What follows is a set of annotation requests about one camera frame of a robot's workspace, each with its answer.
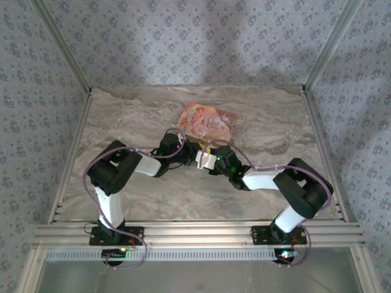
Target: wall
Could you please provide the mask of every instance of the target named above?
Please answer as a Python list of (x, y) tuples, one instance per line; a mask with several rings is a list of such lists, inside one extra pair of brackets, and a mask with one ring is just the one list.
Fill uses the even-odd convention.
[(313, 90), (334, 167), (391, 291), (391, 4), (364, 1)]
[(0, 292), (45, 223), (86, 94), (29, 1), (0, 5)]
[(47, 3), (90, 85), (117, 86), (303, 84), (345, 2)]

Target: wire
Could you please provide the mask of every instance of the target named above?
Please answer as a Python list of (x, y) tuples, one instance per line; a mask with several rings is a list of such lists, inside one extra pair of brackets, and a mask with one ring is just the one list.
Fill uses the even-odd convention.
[(236, 147), (234, 144), (226, 141), (226, 140), (223, 140), (223, 139), (216, 139), (216, 140), (212, 140), (210, 143), (208, 143), (206, 145), (206, 147), (202, 150), (201, 152), (201, 156), (200, 156), (200, 161), (199, 161), (199, 167), (202, 168), (202, 158), (203, 158), (203, 154), (206, 153), (206, 151), (209, 150), (209, 147), (212, 146), (212, 144), (216, 143), (216, 142), (224, 142), (226, 143), (227, 145), (230, 145), (231, 147), (233, 147), (236, 151), (238, 151), (239, 153), (241, 153), (241, 155), (243, 156), (243, 158), (246, 159), (246, 161), (249, 163), (249, 165), (251, 166), (251, 168), (253, 168), (254, 170), (255, 169), (255, 165), (253, 163), (251, 163), (250, 159), (238, 148)]
[(158, 148), (154, 148), (153, 150), (151, 150), (150, 154), (156, 155), (155, 151), (157, 151), (157, 150), (158, 150)]
[(304, 225), (300, 225), (300, 227), (304, 229), (305, 235), (308, 237), (308, 249), (307, 249), (304, 257), (302, 259), (300, 259), (300, 261), (298, 261), (294, 264), (290, 264), (290, 267), (296, 267), (296, 266), (301, 265), (303, 262), (305, 262), (308, 259), (308, 257), (310, 256), (310, 253), (311, 253), (311, 247), (312, 247), (311, 235), (308, 232), (308, 229)]
[(180, 163), (179, 165), (177, 165), (175, 167), (171, 167), (171, 168), (169, 168), (169, 170), (174, 170), (174, 169), (179, 168), (181, 166), (183, 166), (183, 163)]
[(88, 222), (88, 223), (86, 223), (86, 224), (84, 225), (84, 227), (83, 227), (84, 232), (87, 233), (87, 234), (92, 235), (91, 232), (87, 232), (87, 231), (86, 231), (86, 226), (87, 226), (88, 224), (96, 224), (96, 225), (97, 225), (98, 223), (97, 223), (97, 222)]
[[(300, 254), (301, 254), (301, 251), (302, 251), (300, 241), (298, 241), (298, 239), (297, 239), (296, 237), (292, 237), (292, 240), (293, 240), (294, 242), (296, 242), (297, 244), (300, 245), (300, 250), (298, 251), (298, 254), (300, 255)], [(292, 244), (292, 246), (291, 246), (291, 251), (293, 251), (293, 250), (294, 250), (294, 244)], [(277, 259), (278, 259), (279, 261), (285, 262), (285, 263), (287, 264), (288, 267), (290, 267), (290, 266), (292, 265), (292, 262), (286, 260), (285, 258), (277, 257)]]
[(143, 152), (143, 151), (140, 151), (140, 150), (138, 150), (138, 149), (136, 149), (136, 148), (133, 148), (133, 147), (131, 147), (131, 146), (121, 146), (121, 147), (119, 147), (119, 148), (114, 148), (113, 150), (107, 151), (106, 153), (104, 153), (104, 154), (98, 156), (97, 158), (95, 158), (95, 159), (87, 166), (86, 170), (85, 170), (84, 173), (83, 173), (83, 176), (82, 176), (83, 187), (84, 187), (84, 189), (86, 190), (87, 195), (91, 198), (91, 200), (92, 200), (92, 201), (95, 203), (95, 205), (97, 206), (97, 208), (98, 208), (98, 210), (99, 210), (99, 213), (100, 213), (102, 219), (104, 220), (104, 222), (107, 224), (107, 226), (110, 227), (111, 230), (113, 230), (113, 231), (115, 231), (115, 232), (117, 232), (117, 233), (120, 233), (120, 234), (129, 236), (129, 237), (134, 237), (134, 238), (136, 238), (136, 239), (139, 240), (139, 241), (141, 242), (141, 244), (144, 246), (144, 254), (143, 254), (143, 256), (141, 257), (141, 259), (140, 259), (137, 263), (135, 263), (135, 264), (133, 264), (133, 265), (130, 265), (130, 266), (125, 266), (125, 267), (112, 267), (114, 270), (133, 269), (133, 268), (138, 267), (139, 265), (141, 265), (141, 264), (145, 261), (145, 259), (146, 259), (146, 257), (147, 257), (148, 247), (147, 247), (147, 244), (145, 243), (145, 241), (143, 240), (143, 238), (141, 238), (141, 237), (139, 237), (138, 235), (135, 235), (135, 234), (133, 234), (133, 233), (129, 233), (129, 232), (126, 232), (126, 231), (119, 230), (119, 229), (117, 229), (116, 227), (114, 227), (114, 226), (110, 223), (110, 221), (106, 218), (106, 216), (105, 216), (105, 214), (104, 214), (104, 212), (103, 212), (103, 210), (102, 210), (102, 208), (101, 208), (101, 206), (100, 206), (100, 204), (99, 204), (99, 201), (98, 201), (97, 199), (95, 199), (95, 197), (94, 197), (94, 196), (91, 194), (91, 192), (88, 190), (88, 187), (87, 187), (87, 173), (88, 173), (89, 170), (92, 168), (92, 166), (94, 166), (98, 161), (102, 160), (104, 157), (107, 157), (107, 156), (109, 156), (109, 155), (112, 154), (112, 153), (115, 153), (115, 152), (117, 152), (117, 151), (122, 151), (122, 150), (131, 150), (131, 151), (137, 152), (137, 153), (139, 153), (139, 154), (143, 154), (144, 156), (158, 157), (158, 158), (160, 158), (160, 159), (168, 159), (169, 157), (175, 156), (177, 153), (179, 153), (179, 152), (182, 150), (183, 145), (185, 144), (185, 135), (183, 134), (183, 132), (182, 132), (181, 130), (176, 129), (176, 128), (169, 128), (169, 129), (166, 131), (166, 133), (168, 133), (170, 130), (174, 130), (174, 131), (180, 133), (180, 134), (182, 135), (182, 138), (183, 138), (183, 143), (180, 145), (179, 149), (178, 149), (176, 152), (174, 152), (174, 153), (172, 153), (172, 154), (170, 154), (170, 155), (168, 155), (168, 156), (154, 156), (154, 155), (152, 155), (152, 154), (147, 154), (147, 153), (145, 153), (145, 152)]

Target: robotic arm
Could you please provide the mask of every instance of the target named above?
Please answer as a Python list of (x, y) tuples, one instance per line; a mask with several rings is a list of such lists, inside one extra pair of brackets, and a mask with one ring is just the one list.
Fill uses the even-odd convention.
[[(179, 145), (178, 137), (168, 133), (162, 139), (159, 148), (155, 150), (156, 155), (172, 154)], [(100, 155), (124, 146), (125, 144), (115, 140)], [(203, 153), (203, 156), (201, 154), (200, 145), (188, 140), (184, 141), (181, 151), (170, 158), (152, 158), (133, 151), (121, 150), (99, 160), (89, 170), (88, 176), (95, 186), (106, 218), (118, 229), (125, 227), (120, 191), (133, 172), (160, 177), (169, 170), (169, 165), (172, 163), (189, 165), (197, 161), (198, 168), (208, 169), (210, 175), (226, 176), (238, 190), (280, 190), (289, 205), (270, 224), (271, 237), (276, 243), (286, 243), (291, 237), (290, 233), (306, 219), (312, 219), (327, 202), (327, 193), (323, 186), (304, 173), (291, 169), (255, 171), (250, 166), (243, 165), (228, 145), (211, 149), (211, 153)], [(303, 168), (316, 175), (333, 193), (332, 186), (303, 160), (295, 158), (288, 165)], [(122, 235), (111, 230), (102, 216), (98, 226), (109, 236), (112, 244), (118, 243), (121, 239)]]

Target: floor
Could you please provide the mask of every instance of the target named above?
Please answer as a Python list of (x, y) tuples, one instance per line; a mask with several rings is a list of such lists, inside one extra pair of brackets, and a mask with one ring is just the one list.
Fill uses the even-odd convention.
[[(233, 142), (255, 165), (286, 164), (294, 157), (301, 157), (324, 175), (300, 87), (94, 90), (56, 220), (97, 219), (98, 211), (81, 183), (88, 163), (114, 139), (145, 150), (157, 147), (164, 131), (177, 124), (189, 101), (237, 113)], [(287, 205), (276, 190), (238, 191), (224, 176), (208, 175), (195, 165), (172, 170), (161, 178), (134, 173), (122, 195), (127, 220), (273, 219)], [(317, 217), (336, 218), (333, 206)]]

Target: purple cable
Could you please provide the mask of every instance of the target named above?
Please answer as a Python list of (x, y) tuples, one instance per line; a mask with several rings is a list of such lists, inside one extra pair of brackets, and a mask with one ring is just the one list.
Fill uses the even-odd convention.
[(249, 165), (251, 166), (251, 168), (253, 168), (254, 170), (256, 170), (255, 169), (255, 165), (253, 164), (253, 163), (251, 163), (251, 161), (250, 161), (250, 159), (238, 148), (238, 147), (236, 147), (234, 144), (232, 144), (232, 143), (230, 143), (230, 142), (228, 142), (228, 141), (226, 141), (226, 140), (224, 140), (224, 139), (216, 139), (216, 140), (212, 140), (210, 143), (208, 143), (207, 145), (206, 145), (206, 147), (202, 150), (202, 152), (201, 152), (201, 156), (200, 156), (200, 162), (199, 162), (199, 167), (202, 167), (202, 158), (203, 158), (203, 154), (205, 154), (205, 152), (209, 149), (209, 147), (212, 145), (212, 144), (214, 144), (214, 143), (216, 143), (216, 142), (224, 142), (224, 143), (226, 143), (227, 145), (230, 145), (231, 147), (233, 147), (236, 151), (238, 151), (242, 156), (243, 156), (243, 158), (245, 158), (246, 159), (246, 161), (248, 161), (248, 163), (249, 163)]
[(175, 130), (177, 132), (179, 132), (183, 138), (183, 141), (182, 141), (182, 144), (180, 145), (179, 149), (168, 155), (168, 156), (155, 156), (155, 155), (152, 155), (152, 154), (148, 154), (148, 153), (145, 153), (143, 151), (140, 151), (140, 150), (137, 150), (136, 148), (133, 148), (131, 146), (121, 146), (119, 148), (114, 148), (113, 150), (110, 150), (100, 156), (98, 156), (96, 159), (94, 159), (86, 168), (86, 170), (84, 171), (83, 173), (83, 176), (82, 176), (82, 183), (83, 183), (83, 186), (84, 186), (84, 189), (86, 190), (88, 196), (92, 199), (92, 201), (96, 204), (98, 210), (99, 210), (99, 213), (100, 215), (102, 216), (103, 220), (106, 222), (106, 224), (110, 227), (111, 230), (117, 232), (117, 233), (120, 233), (120, 234), (123, 234), (123, 235), (126, 235), (126, 236), (129, 236), (129, 237), (133, 237), (133, 238), (136, 238), (137, 240), (141, 241), (142, 245), (144, 246), (145, 250), (144, 250), (144, 254), (142, 256), (142, 258), (140, 259), (139, 262), (137, 262), (136, 264), (133, 264), (131, 266), (126, 266), (126, 267), (113, 267), (114, 270), (124, 270), (124, 269), (133, 269), (135, 267), (138, 267), (139, 265), (141, 265), (146, 257), (147, 257), (147, 252), (148, 252), (148, 247), (147, 247), (147, 244), (145, 243), (145, 241), (143, 240), (143, 238), (139, 237), (138, 235), (135, 235), (133, 233), (129, 233), (129, 232), (126, 232), (126, 231), (122, 231), (122, 230), (119, 230), (117, 229), (116, 227), (114, 227), (113, 225), (111, 225), (111, 223), (109, 222), (109, 220), (106, 218), (106, 216), (104, 215), (104, 212), (102, 210), (102, 208), (100, 207), (100, 204), (99, 204), (99, 201), (96, 200), (93, 195), (91, 194), (91, 192), (88, 190), (88, 187), (87, 187), (87, 173), (88, 171), (91, 169), (92, 166), (94, 166), (98, 161), (102, 160), (104, 157), (106, 156), (109, 156), (110, 154), (112, 153), (115, 153), (117, 151), (122, 151), (122, 150), (131, 150), (131, 151), (134, 151), (134, 152), (137, 152), (139, 154), (143, 154), (144, 156), (150, 156), (150, 157), (158, 157), (160, 159), (167, 159), (169, 157), (173, 157), (175, 156), (177, 153), (179, 153), (181, 151), (181, 149), (183, 148), (183, 145), (185, 144), (185, 140), (186, 140), (186, 137), (185, 135), (183, 134), (183, 132), (179, 129), (176, 129), (176, 128), (169, 128), (167, 132), (169, 132), (170, 130)]
[(327, 193), (327, 202), (320, 209), (320, 211), (322, 211), (323, 209), (328, 208), (330, 203), (331, 203), (331, 196), (332, 196), (332, 194), (331, 194), (330, 189), (326, 185), (326, 183), (324, 183), (324, 181), (322, 179), (320, 179), (319, 176), (316, 176), (314, 173), (312, 173), (312, 172), (310, 172), (310, 171), (308, 171), (308, 170), (306, 170), (304, 168), (300, 168), (300, 167), (296, 167), (296, 166), (290, 166), (290, 165), (283, 165), (283, 166), (266, 167), (266, 168), (256, 167), (255, 169), (256, 169), (256, 171), (259, 171), (259, 172), (270, 172), (270, 171), (283, 170), (283, 169), (293, 169), (293, 170), (302, 172), (302, 173), (308, 175), (309, 177), (312, 177), (314, 180), (318, 181), (322, 185), (322, 187), (325, 189), (325, 191)]
[(296, 264), (290, 264), (289, 265), (290, 267), (296, 267), (296, 266), (301, 265), (303, 262), (305, 262), (308, 259), (308, 257), (310, 256), (310, 253), (311, 253), (312, 243), (311, 243), (310, 233), (308, 232), (308, 229), (304, 225), (301, 225), (300, 227), (302, 227), (304, 229), (305, 234), (308, 237), (308, 249), (307, 249), (307, 252), (305, 253), (304, 257), (302, 259), (300, 259), (300, 261), (298, 261)]
[(300, 168), (300, 167), (296, 167), (296, 166), (290, 166), (290, 165), (282, 165), (282, 166), (275, 166), (275, 167), (266, 167), (266, 168), (260, 168), (260, 167), (256, 167), (253, 163), (251, 163), (250, 159), (238, 148), (236, 147), (234, 144), (226, 141), (226, 140), (222, 140), (222, 139), (216, 139), (216, 140), (212, 140), (210, 143), (208, 143), (206, 145), (206, 147), (202, 150), (201, 152), (201, 156), (200, 156), (200, 161), (199, 161), (199, 167), (202, 167), (202, 158), (203, 158), (203, 154), (209, 149), (209, 147), (216, 143), (216, 142), (224, 142), (226, 143), (227, 145), (230, 145), (231, 147), (233, 147), (234, 149), (236, 149), (239, 153), (241, 153), (241, 155), (246, 159), (246, 161), (248, 161), (249, 165), (251, 166), (251, 168), (253, 168), (254, 170), (256, 171), (259, 171), (259, 172), (270, 172), (270, 171), (276, 171), (276, 170), (283, 170), (283, 169), (293, 169), (293, 170), (296, 170), (296, 171), (299, 171), (299, 172), (302, 172), (306, 175), (308, 175), (309, 177), (312, 177), (314, 180), (318, 181), (322, 187), (325, 189), (326, 193), (327, 193), (327, 202), (326, 204), (320, 209), (320, 211), (322, 211), (323, 209), (326, 209), (330, 206), (330, 203), (331, 203), (331, 191), (330, 189), (328, 188), (328, 186), (326, 185), (326, 183), (324, 183), (324, 181), (322, 179), (319, 178), (319, 176), (316, 176), (314, 173), (304, 169), (304, 168)]

